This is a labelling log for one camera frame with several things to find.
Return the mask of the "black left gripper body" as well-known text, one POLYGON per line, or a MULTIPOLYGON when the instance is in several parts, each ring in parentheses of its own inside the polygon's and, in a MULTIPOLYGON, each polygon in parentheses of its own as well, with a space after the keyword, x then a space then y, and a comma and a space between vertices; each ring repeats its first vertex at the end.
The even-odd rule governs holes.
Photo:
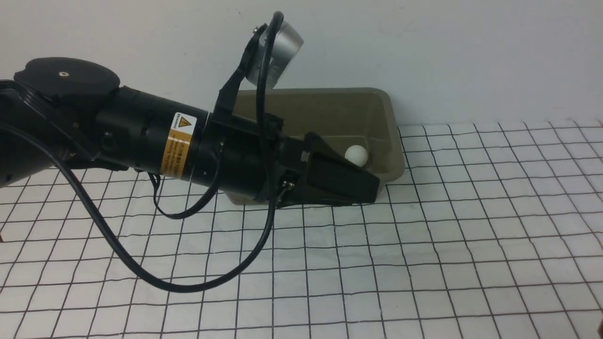
POLYGON ((283 120, 267 115, 268 163, 262 157, 259 127, 239 116, 202 112, 190 116, 194 127, 190 141, 190 181, 243 196, 258 203, 269 199, 269 185, 275 184, 277 206, 312 204, 308 176, 314 133, 303 138, 282 133, 283 120))

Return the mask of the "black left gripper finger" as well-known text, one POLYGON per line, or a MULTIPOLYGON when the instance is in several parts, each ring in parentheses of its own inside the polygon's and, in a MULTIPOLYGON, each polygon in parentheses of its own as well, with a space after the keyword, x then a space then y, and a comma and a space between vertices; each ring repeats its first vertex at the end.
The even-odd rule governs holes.
POLYGON ((299 171, 285 178, 289 183, 278 207, 296 205, 350 206, 375 202, 380 179, 342 157, 313 154, 299 171))
POLYGON ((355 165, 336 152, 320 135, 308 132, 304 135, 304 162, 311 164, 313 161, 328 165, 355 165))

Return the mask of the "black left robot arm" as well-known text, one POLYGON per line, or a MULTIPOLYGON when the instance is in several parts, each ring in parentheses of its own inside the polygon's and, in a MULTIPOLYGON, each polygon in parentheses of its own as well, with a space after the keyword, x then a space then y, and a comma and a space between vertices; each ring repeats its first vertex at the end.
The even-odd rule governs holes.
MULTIPOLYGON (((380 180, 316 133, 282 132, 264 116, 278 208, 374 202, 380 180)), ((72 170, 129 169, 210 186, 258 203, 269 199, 259 124, 216 107, 209 113, 120 86, 101 65, 66 57, 31 60, 1 82, 1 122, 51 148, 72 170)))

